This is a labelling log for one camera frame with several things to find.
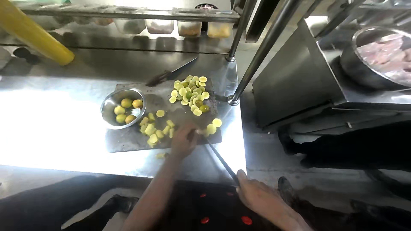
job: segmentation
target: metal bowl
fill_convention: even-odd
[[[352,37],[351,43],[341,55],[340,63],[343,70],[357,83],[379,90],[402,90],[410,88],[404,83],[397,83],[379,71],[375,70],[359,54],[358,47],[375,42],[381,37],[399,33],[410,37],[411,35],[397,29],[380,26],[366,27],[357,31]]]
[[[116,114],[114,114],[114,108],[117,106],[121,106],[121,101],[125,98],[136,100],[141,99],[143,101],[143,107],[134,108],[133,106],[126,108],[125,115],[134,115],[136,117],[131,123],[126,125],[121,125],[117,123],[115,120]],[[109,129],[117,130],[126,127],[130,127],[135,124],[137,121],[141,119],[145,112],[146,102],[144,95],[138,89],[128,88],[128,89],[121,89],[109,94],[103,101],[102,106],[100,108],[103,120],[107,122],[107,127]]]

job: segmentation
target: yellow cling film roll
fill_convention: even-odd
[[[42,55],[67,65],[74,54],[9,0],[0,0],[0,27]]]

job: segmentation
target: left hand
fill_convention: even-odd
[[[197,145],[198,134],[194,132],[195,129],[197,129],[195,124],[187,123],[174,133],[173,140],[171,141],[171,156],[184,159],[191,154]],[[193,136],[191,141],[187,138],[189,133]]]

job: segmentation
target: cutting board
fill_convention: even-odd
[[[167,126],[167,120],[172,120],[174,124],[176,124],[176,129],[187,121],[192,121],[201,129],[205,129],[208,124],[212,123],[214,118],[218,118],[217,103],[215,101],[211,79],[208,79],[206,82],[207,85],[205,86],[205,90],[210,94],[210,97],[203,101],[204,104],[210,107],[210,111],[203,113],[201,116],[194,115],[190,107],[188,105],[182,105],[180,101],[176,101],[173,104],[169,102],[171,91],[174,90],[174,81],[175,80],[165,81],[154,87],[147,87],[144,83],[117,84],[115,90],[124,88],[141,90],[147,103],[144,116],[148,116],[148,113],[151,112],[156,117],[155,114],[157,110],[164,110],[166,114],[163,117],[156,117],[155,127],[159,130],[163,130]],[[217,128],[217,132],[210,135],[208,139],[210,143],[221,143],[220,128]],[[147,140],[148,136],[140,132],[138,123],[120,130],[108,129],[106,132],[106,148],[109,152],[151,149],[147,144]],[[164,136],[164,138],[160,139],[160,142],[161,143],[154,147],[155,149],[171,147],[171,139],[168,136]],[[198,144],[206,144],[206,142],[203,139],[199,139]]]

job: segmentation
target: knife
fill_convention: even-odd
[[[220,160],[220,162],[223,164],[224,168],[226,168],[227,172],[233,178],[236,185],[240,186],[240,182],[238,181],[237,175],[233,172],[233,170],[231,170],[230,166],[224,161],[224,159],[221,157],[221,155],[218,153],[218,151],[211,145],[210,141],[206,137],[203,137],[203,138],[207,142],[207,144],[210,146],[212,151],[215,153],[217,158]]]
[[[174,71],[165,70],[163,73],[161,73],[161,74],[159,74],[159,75],[157,75],[157,76],[154,76],[154,77],[150,78],[145,85],[146,85],[147,87],[154,87],[154,86],[156,86],[158,83],[160,83],[161,80],[167,78],[167,77],[170,76],[173,72],[175,72],[176,70],[182,68],[183,66],[191,63],[192,61],[194,61],[194,60],[197,59],[197,58],[198,58],[198,57],[194,57],[194,58],[189,58],[189,59],[185,60],[185,61],[183,62],[183,64],[182,64],[180,67],[178,67],[177,69],[175,69]]]

